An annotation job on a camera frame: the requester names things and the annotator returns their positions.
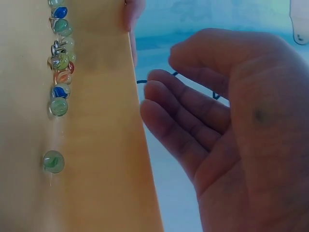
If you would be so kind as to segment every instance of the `yellow board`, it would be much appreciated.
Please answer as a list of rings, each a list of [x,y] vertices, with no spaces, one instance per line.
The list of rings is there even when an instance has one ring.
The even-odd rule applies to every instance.
[[[56,38],[47,1],[0,3],[0,230],[162,232],[124,0],[67,0],[77,61],[69,111],[48,117]],[[66,161],[42,169],[48,150]]]

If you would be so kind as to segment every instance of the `light blue surface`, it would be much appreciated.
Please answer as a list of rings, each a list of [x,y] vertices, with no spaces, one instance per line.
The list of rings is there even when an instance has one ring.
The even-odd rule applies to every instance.
[[[307,0],[295,1],[304,3]],[[290,6],[290,0],[148,0],[136,28],[137,79],[146,79],[152,69],[172,73],[167,62],[170,47],[207,27],[272,32],[309,60],[309,46],[298,45],[294,40]],[[297,30],[299,28],[297,33],[309,38],[308,31],[302,27]],[[212,96],[209,89],[182,76],[179,78]],[[138,85],[140,101],[144,99],[143,87],[144,84]],[[225,99],[220,98],[220,101],[228,104]],[[202,232],[193,186],[174,158],[147,128],[145,131],[165,231]]]

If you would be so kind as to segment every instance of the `hand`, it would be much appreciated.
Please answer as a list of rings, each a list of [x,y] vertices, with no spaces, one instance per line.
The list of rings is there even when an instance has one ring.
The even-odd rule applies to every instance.
[[[134,28],[138,18],[144,11],[146,6],[145,0],[126,0],[125,6],[125,29],[130,33],[131,49],[134,65],[137,65],[137,53],[136,53],[136,42],[134,35]]]
[[[153,71],[141,116],[197,192],[205,232],[309,231],[309,69],[266,33],[206,29]]]

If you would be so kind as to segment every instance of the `glass marble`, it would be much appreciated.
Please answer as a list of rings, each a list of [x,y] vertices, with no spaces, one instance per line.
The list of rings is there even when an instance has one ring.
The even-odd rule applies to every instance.
[[[59,58],[59,63],[56,65],[56,69],[59,71],[66,69],[70,63],[68,55],[60,53],[57,55],[57,57]]]
[[[48,4],[51,6],[51,7],[57,7],[57,6],[60,6],[62,5],[64,2],[64,0],[48,0]]]
[[[48,151],[44,155],[43,166],[50,173],[59,173],[64,169],[64,158],[58,151]]]
[[[71,74],[73,74],[74,70],[75,70],[75,66],[74,66],[73,62],[70,61],[70,62],[69,62],[69,65],[68,65],[68,71],[69,71]]]
[[[52,17],[64,18],[68,14],[68,9],[65,6],[59,6],[53,10]]]
[[[68,111],[68,102],[64,98],[54,98],[50,103],[50,110],[57,117],[64,116]]]
[[[74,52],[67,52],[67,55],[69,57],[69,61],[74,63],[76,61],[76,54]]]
[[[67,36],[70,36],[72,32],[73,32],[73,27],[71,25],[68,25],[66,29],[59,31],[58,34],[63,37],[67,37]]]
[[[56,33],[60,33],[62,31],[67,30],[68,27],[69,27],[69,22],[66,19],[61,18],[55,22],[54,31]]]
[[[63,45],[63,48],[66,49],[67,52],[71,52],[74,49],[75,41],[72,37],[65,37],[61,40],[61,43],[66,43]]]
[[[53,87],[52,96],[53,98],[64,98],[67,99],[71,94],[71,89],[67,84],[60,83]]]
[[[69,71],[55,72],[54,81],[56,84],[64,83],[69,85],[72,82],[72,74]]]

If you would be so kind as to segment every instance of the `string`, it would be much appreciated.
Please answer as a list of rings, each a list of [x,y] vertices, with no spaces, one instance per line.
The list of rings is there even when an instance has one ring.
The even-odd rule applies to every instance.
[[[136,82],[137,84],[146,84],[147,80],[138,80]],[[212,92],[212,98],[214,98],[215,100],[218,100],[220,98],[220,95],[216,94],[215,92]]]

